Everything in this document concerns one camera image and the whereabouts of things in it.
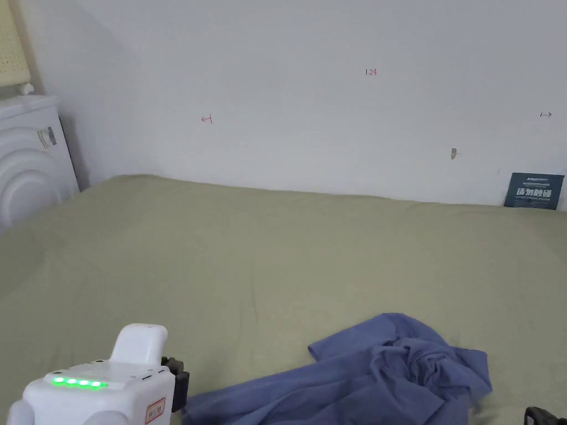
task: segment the green light strip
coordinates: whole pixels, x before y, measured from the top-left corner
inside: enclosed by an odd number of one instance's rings
[[[99,390],[108,386],[106,382],[89,381],[88,379],[63,378],[62,376],[53,378],[51,382],[56,386],[89,388],[91,390]]]

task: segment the washing machine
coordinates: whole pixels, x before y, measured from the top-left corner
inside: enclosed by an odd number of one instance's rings
[[[0,233],[78,191],[57,98],[0,100]]]

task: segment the white robot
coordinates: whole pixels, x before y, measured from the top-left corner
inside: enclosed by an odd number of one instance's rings
[[[163,326],[124,327],[109,360],[28,384],[7,425],[168,425],[171,412],[185,405],[189,374],[181,362],[162,357],[166,339]]]

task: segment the red label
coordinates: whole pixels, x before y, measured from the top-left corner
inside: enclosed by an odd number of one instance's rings
[[[162,398],[157,400],[155,403],[150,404],[146,409],[146,424],[150,423],[152,420],[157,419],[166,409],[166,399]]]

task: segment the wrinkled fabric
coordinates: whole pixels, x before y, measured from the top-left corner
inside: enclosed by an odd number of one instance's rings
[[[316,363],[190,397],[184,425],[466,424],[492,391],[486,353],[380,314],[309,346]]]

